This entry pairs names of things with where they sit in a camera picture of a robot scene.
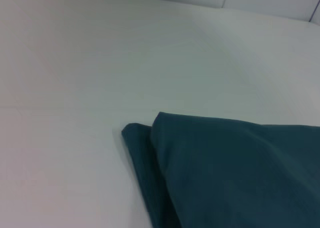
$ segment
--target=teal fabric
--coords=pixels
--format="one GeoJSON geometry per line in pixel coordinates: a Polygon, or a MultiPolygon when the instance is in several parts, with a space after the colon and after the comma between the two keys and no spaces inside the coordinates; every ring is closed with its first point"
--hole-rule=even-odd
{"type": "Polygon", "coordinates": [[[320,127],[160,113],[148,129],[165,187],[142,193],[169,194],[182,228],[320,227],[320,127]]]}
{"type": "Polygon", "coordinates": [[[145,206],[154,228],[181,228],[166,181],[161,175],[156,151],[150,141],[151,127],[132,123],[122,131],[128,146],[145,206]]]}

